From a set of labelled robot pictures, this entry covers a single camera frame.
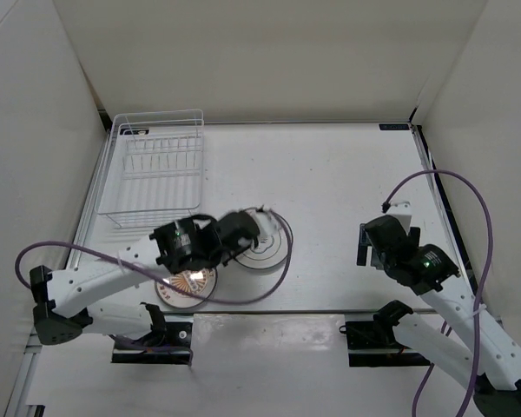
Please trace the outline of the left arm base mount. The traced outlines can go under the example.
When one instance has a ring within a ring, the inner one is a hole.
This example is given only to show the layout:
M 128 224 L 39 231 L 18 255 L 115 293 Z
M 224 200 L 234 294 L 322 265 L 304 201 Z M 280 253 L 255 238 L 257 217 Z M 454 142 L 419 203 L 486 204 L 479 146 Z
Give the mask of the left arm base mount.
M 114 342 L 111 362 L 190 367 L 194 359 L 191 348 L 193 318 L 166 315 L 164 319 L 163 330 L 151 331 L 137 340 L 111 335 L 109 338 Z

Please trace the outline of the white plate orange pattern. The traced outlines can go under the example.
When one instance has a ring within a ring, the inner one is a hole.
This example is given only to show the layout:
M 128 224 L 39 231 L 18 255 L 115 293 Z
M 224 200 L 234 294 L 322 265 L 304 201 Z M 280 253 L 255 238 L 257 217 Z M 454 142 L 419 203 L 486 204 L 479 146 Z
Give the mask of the white plate orange pattern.
M 215 269 L 184 271 L 155 283 L 155 292 L 163 303 L 174 309 L 196 308 L 209 298 L 217 284 Z

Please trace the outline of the white plate green rim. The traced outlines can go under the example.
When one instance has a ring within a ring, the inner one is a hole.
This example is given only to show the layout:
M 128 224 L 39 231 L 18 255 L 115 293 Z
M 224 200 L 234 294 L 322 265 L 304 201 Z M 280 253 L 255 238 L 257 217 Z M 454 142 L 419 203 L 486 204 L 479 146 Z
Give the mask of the white plate green rim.
M 286 236 L 284 227 L 281 225 L 280 234 L 266 243 L 261 243 L 258 247 L 255 243 L 239 255 L 236 260 L 244 268 L 253 271 L 266 272 L 274 270 L 285 262 L 289 251 L 289 239 Z

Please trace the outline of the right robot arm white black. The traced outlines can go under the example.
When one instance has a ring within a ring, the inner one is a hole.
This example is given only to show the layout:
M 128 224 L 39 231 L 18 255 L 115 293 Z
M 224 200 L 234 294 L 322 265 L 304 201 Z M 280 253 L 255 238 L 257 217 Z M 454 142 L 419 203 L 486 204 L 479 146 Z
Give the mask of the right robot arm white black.
M 476 302 L 450 257 L 433 244 L 419 245 L 390 215 L 360 226 L 359 247 L 371 248 L 375 267 L 411 289 L 458 337 L 449 339 L 394 300 L 374 314 L 373 339 L 421 354 L 467 389 L 483 416 L 521 416 L 521 347 Z

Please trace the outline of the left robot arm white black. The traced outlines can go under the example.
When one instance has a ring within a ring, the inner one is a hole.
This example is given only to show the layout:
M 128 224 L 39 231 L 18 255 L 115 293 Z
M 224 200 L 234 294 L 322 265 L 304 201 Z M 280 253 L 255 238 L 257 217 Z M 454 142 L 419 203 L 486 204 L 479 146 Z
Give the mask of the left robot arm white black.
M 261 209 L 231 211 L 216 220 L 192 215 L 155 228 L 114 255 L 97 256 L 78 268 L 30 271 L 34 327 L 45 346 L 84 333 L 135 337 L 144 347 L 162 343 L 166 322 L 158 306 L 108 304 L 109 296 L 148 279 L 226 265 L 277 229 Z

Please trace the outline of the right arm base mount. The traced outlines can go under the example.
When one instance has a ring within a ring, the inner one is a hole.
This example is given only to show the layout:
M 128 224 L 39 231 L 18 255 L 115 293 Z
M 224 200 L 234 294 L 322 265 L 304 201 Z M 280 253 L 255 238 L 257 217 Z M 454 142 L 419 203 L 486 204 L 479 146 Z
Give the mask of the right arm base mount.
M 413 310 L 401 301 L 390 301 L 370 320 L 346 318 L 339 327 L 346 337 L 349 367 L 425 367 L 430 362 L 399 343 L 392 328 Z

